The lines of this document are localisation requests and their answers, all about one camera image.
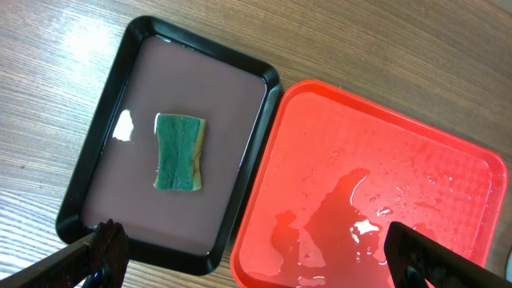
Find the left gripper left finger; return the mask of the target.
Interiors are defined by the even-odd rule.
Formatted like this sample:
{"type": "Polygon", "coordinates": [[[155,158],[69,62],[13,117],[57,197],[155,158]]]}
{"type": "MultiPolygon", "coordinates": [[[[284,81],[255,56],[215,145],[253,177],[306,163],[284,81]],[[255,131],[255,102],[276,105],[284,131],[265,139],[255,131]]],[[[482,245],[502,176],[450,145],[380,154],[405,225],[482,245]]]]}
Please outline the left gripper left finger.
{"type": "Polygon", "coordinates": [[[108,220],[58,252],[1,280],[2,287],[120,287],[129,262],[129,238],[108,220]]]}

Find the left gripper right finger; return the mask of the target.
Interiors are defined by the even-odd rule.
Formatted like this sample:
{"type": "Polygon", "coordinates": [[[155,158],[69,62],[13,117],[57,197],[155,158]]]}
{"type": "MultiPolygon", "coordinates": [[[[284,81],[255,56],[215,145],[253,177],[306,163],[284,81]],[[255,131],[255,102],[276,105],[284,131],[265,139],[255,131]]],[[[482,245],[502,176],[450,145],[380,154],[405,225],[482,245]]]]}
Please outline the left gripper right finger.
{"type": "Polygon", "coordinates": [[[511,288],[511,282],[400,222],[388,229],[384,251],[396,288],[511,288]]]}

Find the green yellow sponge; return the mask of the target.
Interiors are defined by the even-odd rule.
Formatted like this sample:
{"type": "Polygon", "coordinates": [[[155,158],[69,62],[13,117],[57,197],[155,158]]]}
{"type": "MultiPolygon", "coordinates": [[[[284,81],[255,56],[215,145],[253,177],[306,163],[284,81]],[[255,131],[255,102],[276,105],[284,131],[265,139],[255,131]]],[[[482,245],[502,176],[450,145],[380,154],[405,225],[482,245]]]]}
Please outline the green yellow sponge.
{"type": "Polygon", "coordinates": [[[202,188],[200,156],[206,121],[181,114],[159,114],[154,132],[158,138],[158,190],[196,191],[202,188]]]}

